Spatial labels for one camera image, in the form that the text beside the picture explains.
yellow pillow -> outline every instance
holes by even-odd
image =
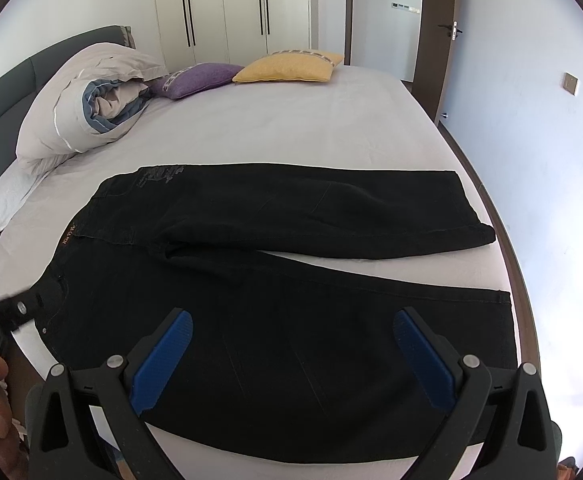
[[[238,72],[234,83],[255,81],[319,81],[331,79],[342,54],[319,50],[281,50],[257,59]]]

white wall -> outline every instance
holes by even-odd
[[[413,81],[420,14],[394,9],[392,2],[420,9],[423,0],[353,0],[351,64]]]
[[[318,48],[345,53],[347,0],[318,0]]]
[[[446,126],[520,260],[562,456],[583,464],[583,12],[574,0],[462,0]],[[573,97],[564,72],[580,78]]]
[[[0,76],[75,34],[129,25],[136,47],[162,59],[154,0],[10,0],[0,14]]]

human hand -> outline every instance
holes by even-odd
[[[8,364],[0,357],[0,381],[8,371]],[[27,465],[27,455],[20,450],[18,431],[12,424],[8,396],[0,387],[0,468],[9,480],[27,480]]]

wardrobe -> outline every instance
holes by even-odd
[[[156,11],[170,72],[309,48],[309,0],[156,0]]]

blue gripper pad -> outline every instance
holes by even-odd
[[[169,378],[185,354],[194,334],[194,322],[183,311],[145,359],[132,381],[130,403],[136,415],[150,410],[167,386]]]
[[[449,413],[456,405],[453,375],[404,310],[394,316],[394,338],[431,405]]]

